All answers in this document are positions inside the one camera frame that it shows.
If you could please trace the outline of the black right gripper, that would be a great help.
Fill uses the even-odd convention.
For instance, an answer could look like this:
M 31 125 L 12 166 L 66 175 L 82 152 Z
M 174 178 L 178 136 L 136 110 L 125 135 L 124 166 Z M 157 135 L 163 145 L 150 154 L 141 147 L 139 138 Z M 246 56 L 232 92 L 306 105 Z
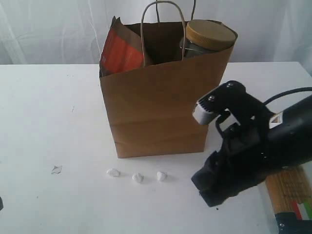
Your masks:
M 231 113 L 216 120 L 216 127 Z M 312 158 L 312 99 L 307 97 L 268 120 L 239 122 L 220 130 L 222 145 L 213 152 L 191 181 L 209 207 L 261 183 L 286 166 Z

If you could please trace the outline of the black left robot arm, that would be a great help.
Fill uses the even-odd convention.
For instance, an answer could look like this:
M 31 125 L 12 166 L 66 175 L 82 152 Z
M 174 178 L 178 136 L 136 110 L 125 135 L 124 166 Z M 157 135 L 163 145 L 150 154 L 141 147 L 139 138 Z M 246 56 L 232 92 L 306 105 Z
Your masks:
M 0 210 L 2 210 L 3 209 L 3 200 L 2 200 L 2 198 L 0 197 Z

